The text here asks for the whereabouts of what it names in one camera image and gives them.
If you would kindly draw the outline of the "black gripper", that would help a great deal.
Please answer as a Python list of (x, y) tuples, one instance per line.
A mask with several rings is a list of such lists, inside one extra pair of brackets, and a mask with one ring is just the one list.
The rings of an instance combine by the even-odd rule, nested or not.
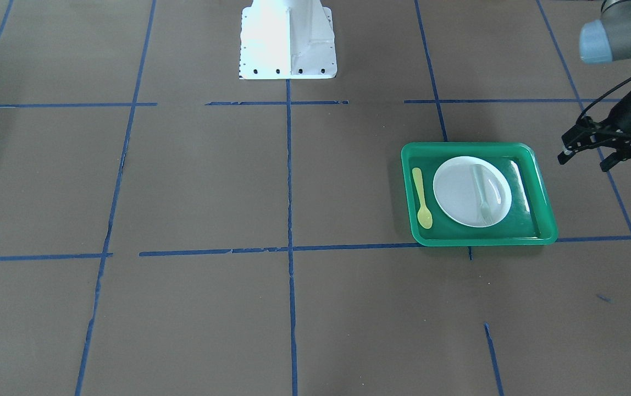
[(565, 165), (579, 151), (598, 147), (616, 148), (600, 162), (602, 172), (609, 172), (622, 161), (631, 160), (631, 90), (604, 121), (578, 118), (562, 135), (562, 143), (563, 150), (557, 155), (559, 165)]

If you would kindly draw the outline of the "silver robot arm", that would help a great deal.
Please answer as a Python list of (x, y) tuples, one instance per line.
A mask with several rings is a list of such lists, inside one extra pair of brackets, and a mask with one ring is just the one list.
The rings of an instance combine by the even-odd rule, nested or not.
[[(604, 64), (631, 59), (631, 1), (604, 1), (600, 18), (585, 24), (580, 32), (579, 52), (586, 64)], [(562, 136), (563, 150), (557, 156), (565, 164), (581, 151), (601, 147), (612, 153), (600, 162), (607, 172), (631, 160), (631, 90), (597, 122), (583, 111)]]

